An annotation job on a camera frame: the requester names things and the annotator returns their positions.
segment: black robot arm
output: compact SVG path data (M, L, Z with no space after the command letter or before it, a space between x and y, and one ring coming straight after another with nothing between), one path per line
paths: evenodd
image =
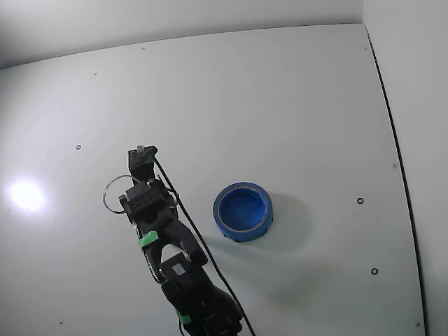
M196 238L179 220L176 205L154 174L157 148L139 146L129 151L134 186L119 197L135 226L151 274L161 284L191 336L235 336L242 330L242 313L226 292L215 287L202 268L207 257ZM162 262L162 249L173 244L183 252Z

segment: black edge trim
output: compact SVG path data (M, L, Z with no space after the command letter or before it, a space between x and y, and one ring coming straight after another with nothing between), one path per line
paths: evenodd
M396 129L395 129L395 125L393 123L391 107L389 105L389 100L387 99L386 88L384 86L384 81L383 81L383 78L381 76L381 71L379 70L377 56L375 55L375 51L374 51L373 45L372 45L372 39L370 38L369 31L368 31L367 27L365 27L365 32L367 34L367 38L369 39L370 48L372 50L372 54L373 54L373 59L375 61L375 65L377 66L379 82L381 83L381 88L383 90L384 101L386 102L386 107L387 107L387 111L388 111L388 114L389 114L389 120L391 121L393 138L395 140L395 147L397 148L398 160L400 162L401 175L403 177L403 184L405 185L405 194L406 194L406 200L407 200L407 208L409 209L409 219L411 220L411 229L412 229L412 236L414 238L414 247L415 247L415 255L416 255L416 262L417 262L417 270L418 270L418 273L419 273L421 306L422 306L422 311L423 311L423 324L424 324L424 328L425 328L425 335L429 336L428 315L427 315L427 311L426 311L426 296L425 296L425 289L424 289L424 279L423 279L423 274L422 274L422 271L421 271L421 258L420 258L419 240L417 239L417 231L416 231L416 228L415 228L415 221L414 221L414 212L412 210L412 203L411 203L411 197L410 197L410 193L409 193L409 188L407 187L407 179L406 179L406 174L405 174L405 168L403 167L403 159L401 158L400 146L398 144L397 132L396 132Z

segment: blue bowl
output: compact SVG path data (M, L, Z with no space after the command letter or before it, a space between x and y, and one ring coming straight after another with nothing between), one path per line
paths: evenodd
M236 242L248 242L266 233L274 211L266 190L254 183L240 182L219 193L213 215L223 235Z

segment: green tape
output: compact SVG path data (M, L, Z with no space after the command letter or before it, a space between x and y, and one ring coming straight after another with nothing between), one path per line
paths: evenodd
M143 236L143 238L139 239L139 245L141 248L152 244L153 242L155 242L157 239L159 239L159 236L157 234L157 231L150 231L147 234L145 234Z
M179 318L181 319L182 324L189 324L189 323L191 323L191 317L190 317L190 315L184 315L184 316L182 316L181 313L180 313L180 311L177 310L177 309L176 309L176 314L177 314L177 316L179 316Z

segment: white wall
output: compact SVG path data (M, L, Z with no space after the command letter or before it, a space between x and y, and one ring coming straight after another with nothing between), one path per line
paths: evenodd
M179 36L361 23L362 14L362 0L0 0L0 69Z
M365 0L420 244L432 336L448 335L448 2Z

